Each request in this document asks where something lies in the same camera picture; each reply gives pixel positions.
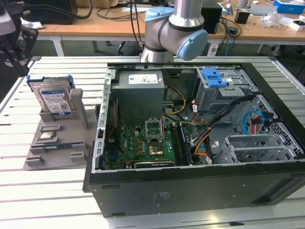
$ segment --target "slatted metal table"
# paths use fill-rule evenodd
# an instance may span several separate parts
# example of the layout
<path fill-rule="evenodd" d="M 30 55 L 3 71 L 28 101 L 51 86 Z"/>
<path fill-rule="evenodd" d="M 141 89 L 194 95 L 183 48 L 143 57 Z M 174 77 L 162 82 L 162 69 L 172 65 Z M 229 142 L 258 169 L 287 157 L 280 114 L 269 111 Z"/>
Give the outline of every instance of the slatted metal table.
<path fill-rule="evenodd" d="M 194 61 L 252 63 L 305 125 L 305 89 L 278 61 L 266 57 L 202 57 Z M 30 74 L 55 77 L 71 73 L 76 87 L 84 91 L 85 108 L 91 109 L 101 102 L 108 62 L 138 62 L 138 58 L 43 57 L 30 63 Z M 15 83 L 0 105 L 1 229 L 222 228 L 230 222 L 244 224 L 239 229 L 305 227 L 305 187 L 275 206 L 104 219 L 92 194 L 82 191 L 84 167 L 22 170 L 40 120 L 39 111 L 24 78 Z"/>

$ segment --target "hard drive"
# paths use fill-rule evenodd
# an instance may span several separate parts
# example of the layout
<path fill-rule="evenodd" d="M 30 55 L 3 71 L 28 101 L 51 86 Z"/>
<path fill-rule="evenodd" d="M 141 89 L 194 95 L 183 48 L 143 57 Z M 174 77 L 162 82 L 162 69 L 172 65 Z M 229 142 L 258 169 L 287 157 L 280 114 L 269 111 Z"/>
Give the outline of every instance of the hard drive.
<path fill-rule="evenodd" d="M 52 113 L 54 118 L 68 117 L 76 110 L 71 102 L 70 91 L 75 88 L 72 76 L 44 77 L 27 76 L 27 84 L 35 93 L 43 112 Z"/>

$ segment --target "desk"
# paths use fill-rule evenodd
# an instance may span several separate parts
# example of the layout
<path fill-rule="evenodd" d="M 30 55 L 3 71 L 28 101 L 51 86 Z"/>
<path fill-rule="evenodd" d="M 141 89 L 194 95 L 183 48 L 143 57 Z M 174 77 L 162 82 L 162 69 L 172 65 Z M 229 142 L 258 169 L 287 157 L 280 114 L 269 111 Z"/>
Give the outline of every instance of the desk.
<path fill-rule="evenodd" d="M 194 62 L 219 62 L 223 57 L 200 57 Z M 297 90 L 294 77 L 277 61 L 267 57 L 226 57 L 226 62 L 251 62 L 272 79 L 269 85 L 291 93 Z M 100 104 L 108 62 L 138 62 L 136 57 L 42 57 L 30 63 L 30 74 L 65 76 L 71 73 L 76 88 L 83 89 L 86 109 Z M 241 222 L 238 229 L 292 229 L 305 225 L 305 187 L 274 206 L 230 208 L 197 212 L 157 214 L 104 219 L 91 193 L 83 193 L 85 168 L 23 171 L 34 133 L 40 120 L 39 103 L 19 78 L 0 104 L 0 228 L 1 229 L 148 229 L 227 228 Z"/>
<path fill-rule="evenodd" d="M 265 0 L 261 0 L 261 4 L 271 5 Z M 79 9 L 80 15 L 85 15 L 88 9 Z M 120 17 L 128 15 L 128 12 L 109 12 L 107 17 Z M 298 15 L 286 15 L 291 18 L 298 18 Z M 234 21 L 234 16 L 226 16 L 228 19 Z M 243 30 L 240 37 L 235 43 L 244 44 L 287 44 L 287 45 L 304 45 L 305 33 L 296 32 L 288 27 L 281 26 L 280 28 L 263 28 L 258 22 L 260 17 L 250 16 L 247 24 L 239 24 Z M 144 41 L 145 26 L 144 13 L 139 14 L 140 35 Z M 218 45 L 222 42 L 225 35 L 223 25 L 218 26 L 216 34 L 209 34 L 210 45 L 208 56 L 215 56 Z M 110 21 L 100 18 L 95 11 L 92 12 L 91 17 L 86 20 L 76 20 L 72 25 L 46 25 L 44 30 L 40 30 L 39 40 L 52 40 L 58 56 L 64 56 L 61 41 L 134 41 L 134 36 L 130 21 Z"/>

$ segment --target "light blue joint cap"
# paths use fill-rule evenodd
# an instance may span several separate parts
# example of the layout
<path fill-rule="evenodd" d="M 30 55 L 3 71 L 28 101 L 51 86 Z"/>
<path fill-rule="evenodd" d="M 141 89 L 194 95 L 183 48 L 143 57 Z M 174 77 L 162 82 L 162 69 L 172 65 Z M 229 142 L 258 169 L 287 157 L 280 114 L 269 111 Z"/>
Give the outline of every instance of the light blue joint cap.
<path fill-rule="evenodd" d="M 145 22 L 167 18 L 173 13 L 171 7 L 155 7 L 146 11 Z"/>
<path fill-rule="evenodd" d="M 178 49 L 177 57 L 191 61 L 202 53 L 207 43 L 208 33 L 205 30 L 198 30 L 185 39 Z"/>

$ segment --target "floor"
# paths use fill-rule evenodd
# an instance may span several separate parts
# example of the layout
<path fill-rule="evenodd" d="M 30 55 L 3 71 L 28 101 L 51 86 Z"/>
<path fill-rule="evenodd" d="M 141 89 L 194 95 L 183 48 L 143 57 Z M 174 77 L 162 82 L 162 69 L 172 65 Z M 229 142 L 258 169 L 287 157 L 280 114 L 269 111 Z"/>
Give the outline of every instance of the floor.
<path fill-rule="evenodd" d="M 92 42 L 90 41 L 64 41 L 64 53 L 66 56 L 116 56 L 118 55 L 118 48 L 120 42 L 111 42 L 111 46 L 106 46 L 106 42 L 97 42 L 98 52 L 93 51 Z M 237 44 L 230 56 L 258 56 L 256 53 L 259 45 L 252 44 Z M 302 65 L 305 63 L 304 56 L 297 54 L 296 46 L 286 46 L 282 57 L 278 60 L 289 70 L 293 75 L 297 75 Z M 125 56 L 136 56 L 139 54 L 139 49 L 135 42 L 127 42 L 122 49 Z M 219 51 L 219 56 L 224 56 L 225 46 Z M 32 51 L 33 56 L 56 56 L 56 51 L 51 41 L 37 41 Z M 265 45 L 261 55 L 272 56 L 273 51 L 271 46 Z M 11 68 L 2 67 L 0 63 L 0 99 L 4 98 L 11 86 L 14 84 L 16 77 Z M 305 69 L 299 76 L 300 82 L 305 82 Z"/>

